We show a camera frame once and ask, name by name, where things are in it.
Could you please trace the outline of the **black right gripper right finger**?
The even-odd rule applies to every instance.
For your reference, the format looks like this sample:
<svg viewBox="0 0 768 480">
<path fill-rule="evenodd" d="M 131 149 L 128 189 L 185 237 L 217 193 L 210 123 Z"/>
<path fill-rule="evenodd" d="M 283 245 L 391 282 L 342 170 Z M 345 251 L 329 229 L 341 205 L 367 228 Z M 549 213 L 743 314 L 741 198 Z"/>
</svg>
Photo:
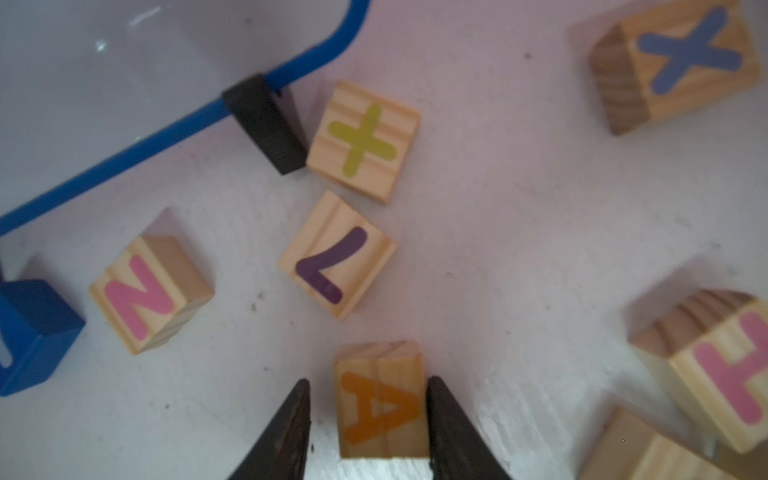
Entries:
<svg viewBox="0 0 768 480">
<path fill-rule="evenodd" d="M 439 376 L 428 379 L 426 404 L 434 479 L 512 479 Z"/>
</svg>

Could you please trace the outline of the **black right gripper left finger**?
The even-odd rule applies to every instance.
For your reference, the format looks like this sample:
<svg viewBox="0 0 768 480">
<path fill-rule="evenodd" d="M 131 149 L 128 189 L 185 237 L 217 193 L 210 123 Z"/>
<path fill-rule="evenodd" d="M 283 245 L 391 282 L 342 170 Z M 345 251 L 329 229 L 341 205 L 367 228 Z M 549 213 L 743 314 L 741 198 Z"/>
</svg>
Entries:
<svg viewBox="0 0 768 480">
<path fill-rule="evenodd" d="M 310 382 L 301 379 L 229 478 L 303 479 L 309 449 L 310 412 Z"/>
</svg>

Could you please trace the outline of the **wooden block orange A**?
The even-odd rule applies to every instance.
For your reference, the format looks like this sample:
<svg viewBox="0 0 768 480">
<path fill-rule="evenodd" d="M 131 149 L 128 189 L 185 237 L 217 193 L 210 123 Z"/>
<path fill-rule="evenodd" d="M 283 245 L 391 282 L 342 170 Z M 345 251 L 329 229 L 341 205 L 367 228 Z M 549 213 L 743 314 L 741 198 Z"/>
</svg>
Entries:
<svg viewBox="0 0 768 480">
<path fill-rule="evenodd" d="M 343 345 L 333 374 L 343 459 L 429 456 L 426 374 L 418 342 Z"/>
</svg>

